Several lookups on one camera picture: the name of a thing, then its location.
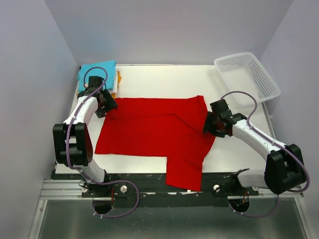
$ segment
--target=white tabletop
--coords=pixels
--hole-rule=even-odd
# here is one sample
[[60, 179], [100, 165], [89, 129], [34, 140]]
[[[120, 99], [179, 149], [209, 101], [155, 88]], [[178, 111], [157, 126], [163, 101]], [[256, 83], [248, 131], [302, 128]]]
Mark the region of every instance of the white tabletop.
[[[213, 65], [117, 65], [122, 81], [117, 97], [131, 98], [190, 98], [203, 95], [207, 108], [226, 93], [220, 76]], [[226, 98], [233, 114], [241, 112], [248, 116], [253, 107], [236, 109]], [[74, 98], [72, 109], [76, 106]], [[88, 125], [93, 148], [97, 143], [104, 118], [96, 115]], [[251, 117], [251, 122], [270, 134], [261, 104]], [[113, 154], [94, 154], [94, 160], [108, 173], [166, 173], [165, 157], [140, 157]], [[248, 145], [235, 137], [216, 138], [205, 157], [203, 172], [235, 172], [239, 169], [264, 169], [265, 161]], [[57, 174], [78, 173], [58, 164]]]

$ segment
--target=cable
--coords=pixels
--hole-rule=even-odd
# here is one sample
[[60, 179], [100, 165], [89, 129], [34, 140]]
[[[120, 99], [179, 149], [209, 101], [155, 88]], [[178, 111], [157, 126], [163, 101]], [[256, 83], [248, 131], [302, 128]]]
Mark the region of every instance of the cable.
[[[299, 161], [299, 159], [298, 159], [296, 156], [294, 156], [290, 151], [288, 151], [286, 148], [282, 147], [280, 144], [278, 144], [278, 143], [276, 143], [276, 142], [273, 142], [272, 139], [270, 139], [270, 138], [268, 138], [267, 136], [265, 136], [264, 134], [260, 133], [255, 127], [253, 127], [253, 126], [251, 125], [251, 123], [250, 123], [250, 117], [251, 117], [251, 116], [253, 115], [253, 113], [256, 111], [257, 105], [258, 105], [256, 99], [255, 99], [251, 94], [249, 94], [249, 93], [247, 93], [247, 92], [244, 92], [244, 91], [231, 91], [231, 92], [228, 92], [227, 94], [223, 95], [223, 96], [221, 97], [221, 99], [223, 99], [223, 98], [225, 98], [226, 96], [228, 96], [228, 95], [230, 95], [230, 94], [233, 94], [233, 93], [241, 93], [241, 94], [247, 95], [247, 96], [249, 96], [249, 97], [254, 101], [254, 103], [255, 103], [254, 109], [251, 111], [251, 113], [250, 113], [250, 114], [248, 115], [248, 117], [247, 117], [247, 125], [251, 128], [251, 130], [252, 130], [253, 132], [255, 132], [256, 134], [258, 134], [258, 135], [259, 135], [260, 137], [262, 137], [263, 139], [265, 139], [266, 141], [272, 143], [274, 146], [276, 146], [276, 147], [282, 149], [285, 153], [289, 154], [289, 156], [290, 156], [291, 158], [293, 158], [293, 159], [295, 160], [295, 162], [300, 166], [300, 168], [304, 171], [304, 173], [305, 173], [305, 175], [306, 175], [306, 181], [307, 181], [307, 182], [306, 182], [306, 185], [304, 186], [304, 188], [298, 189], [298, 190], [288, 190], [288, 191], [289, 191], [289, 192], [294, 192], [294, 193], [302, 193], [302, 192], [304, 192], [305, 190], [307, 190], [308, 187], [309, 187], [309, 185], [310, 185], [310, 176], [309, 176], [309, 173], [308, 173], [307, 169], [306, 169], [305, 166]], [[237, 212], [237, 213], [239, 213], [239, 214], [241, 214], [241, 215], [243, 215], [243, 216], [252, 217], [252, 218], [265, 217], [265, 216], [271, 215], [271, 214], [276, 210], [276, 208], [278, 207], [278, 205], [279, 205], [279, 195], [277, 195], [277, 203], [276, 203], [275, 208], [274, 208], [271, 212], [269, 212], [269, 213], [267, 213], [267, 214], [265, 214], [265, 215], [248, 215], [248, 214], [242, 214], [242, 213], [239, 213], [239, 212]]]
[[[67, 161], [67, 164], [68, 164], [68, 167], [71, 168], [71, 169], [75, 169], [75, 170], [81, 170], [79, 169], [78, 167], [73, 167], [72, 164], [71, 164], [71, 160], [70, 160], [70, 144], [69, 144], [69, 140], [70, 140], [70, 132], [71, 132], [71, 127], [73, 125], [73, 122], [75, 120], [75, 118], [77, 117], [77, 115], [79, 114], [79, 111], [81, 110], [82, 106], [85, 104], [85, 102], [87, 102], [89, 100], [89, 98], [91, 98], [93, 95], [95, 95], [99, 90], [102, 89], [102, 87], [104, 86], [104, 84], [106, 83], [107, 79], [108, 79], [108, 73], [107, 71], [103, 68], [103, 67], [100, 67], [100, 66], [95, 66], [95, 67], [92, 67], [90, 68], [89, 70], [87, 70], [87, 72], [85, 73], [84, 75], [84, 82], [85, 82], [85, 78], [86, 78], [86, 75], [89, 73], [89, 71], [93, 70], [93, 69], [102, 69], [104, 72], [105, 72], [105, 80], [104, 82], [101, 84], [101, 86], [99, 88], [97, 88], [94, 92], [92, 92], [91, 94], [89, 94], [88, 97], [86, 97], [83, 102], [81, 102], [79, 104], [79, 106], [77, 107], [73, 117], [71, 118], [71, 121], [69, 123], [69, 126], [68, 126], [68, 129], [67, 129], [67, 133], [66, 133], [66, 161]], [[129, 183], [131, 184], [135, 190], [136, 190], [136, 193], [137, 193], [137, 200], [136, 200], [136, 203], [135, 205], [126, 213], [123, 213], [123, 214], [120, 214], [120, 215], [115, 215], [115, 216], [108, 216], [108, 215], [104, 215], [104, 214], [97, 214], [95, 212], [96, 215], [99, 215], [103, 218], [120, 218], [120, 217], [124, 217], [128, 214], [130, 214], [132, 211], [135, 210], [135, 208], [138, 206], [139, 204], [139, 200], [140, 200], [140, 193], [139, 193], [139, 190], [137, 188], [137, 186], [132, 183], [131, 181], [128, 181], [128, 180], [116, 180], [116, 181], [112, 181], [112, 182], [108, 182], [108, 183], [101, 183], [101, 182], [98, 182], [98, 181], [95, 181], [94, 179], [90, 178], [89, 176], [87, 176], [84, 172], [81, 172], [82, 176], [88, 181], [88, 182], [93, 182], [95, 184], [99, 184], [99, 185], [110, 185], [110, 184], [115, 184], [115, 183]]]
[[247, 200], [249, 201], [249, 194], [245, 191], [242, 202], [245, 203], [245, 197], [247, 196]]
[[279, 199], [279, 195], [277, 195], [277, 201], [276, 201], [276, 205], [275, 207], [273, 208], [273, 210], [271, 210], [270, 212], [266, 213], [266, 214], [263, 214], [263, 215], [252, 215], [252, 214], [246, 214], [246, 213], [240, 213], [238, 211], [236, 211], [230, 203], [228, 203], [229, 207], [231, 208], [231, 210], [238, 214], [238, 215], [241, 215], [241, 216], [244, 216], [244, 217], [248, 217], [248, 218], [264, 218], [264, 217], [267, 217], [267, 216], [270, 216], [272, 215], [278, 208], [279, 206], [279, 202], [280, 202], [280, 199]]
[[87, 186], [84, 185], [85, 182], [86, 182], [86, 180], [81, 180], [81, 181], [78, 182], [78, 185], [79, 185], [81, 188], [89, 189]]

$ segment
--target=robotic arm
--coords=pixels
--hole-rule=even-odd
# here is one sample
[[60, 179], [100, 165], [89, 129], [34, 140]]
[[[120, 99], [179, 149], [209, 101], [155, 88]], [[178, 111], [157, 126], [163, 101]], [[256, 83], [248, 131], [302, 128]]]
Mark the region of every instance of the robotic arm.
[[88, 182], [90, 184], [95, 184], [93, 181], [99, 183], [109, 181], [108, 177], [105, 177], [106, 172], [93, 159], [93, 147], [87, 128], [94, 113], [101, 118], [105, 116], [106, 112], [117, 108], [116, 102], [107, 90], [99, 90], [90, 96], [103, 84], [103, 80], [98, 76], [90, 76], [89, 86], [86, 91], [78, 94], [78, 104], [71, 116], [62, 124], [56, 124], [53, 127], [56, 160], [69, 167], [66, 157], [66, 132], [69, 125], [72, 124], [68, 150], [71, 167], [74, 167], [85, 178], [92, 179]]
[[203, 132], [217, 137], [235, 136], [252, 147], [266, 161], [265, 170], [243, 169], [235, 173], [234, 176], [242, 187], [269, 188], [278, 195], [307, 181], [305, 171], [292, 158], [294, 155], [304, 164], [298, 146], [285, 145], [269, 137], [250, 124], [241, 113], [233, 115], [224, 99], [211, 103], [210, 106], [212, 112], [208, 112]]

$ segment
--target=white wall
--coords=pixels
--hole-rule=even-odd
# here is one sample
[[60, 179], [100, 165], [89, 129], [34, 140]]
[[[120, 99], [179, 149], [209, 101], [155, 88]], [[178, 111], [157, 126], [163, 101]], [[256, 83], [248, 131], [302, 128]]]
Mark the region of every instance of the white wall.
[[83, 64], [212, 64], [260, 57], [293, 0], [45, 0]]
[[282, 95], [268, 107], [279, 140], [302, 149], [310, 172], [305, 192], [319, 236], [319, 1], [295, 0], [261, 58]]
[[27, 238], [77, 64], [43, 0], [0, 1], [0, 238]]

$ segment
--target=red cloth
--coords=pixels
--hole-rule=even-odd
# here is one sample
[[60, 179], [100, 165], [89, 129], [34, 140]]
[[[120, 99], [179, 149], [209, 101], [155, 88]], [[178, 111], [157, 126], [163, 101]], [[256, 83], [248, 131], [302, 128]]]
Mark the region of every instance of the red cloth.
[[166, 184], [200, 191], [202, 163], [215, 137], [203, 134], [203, 96], [190, 99], [116, 98], [96, 154], [166, 156]]

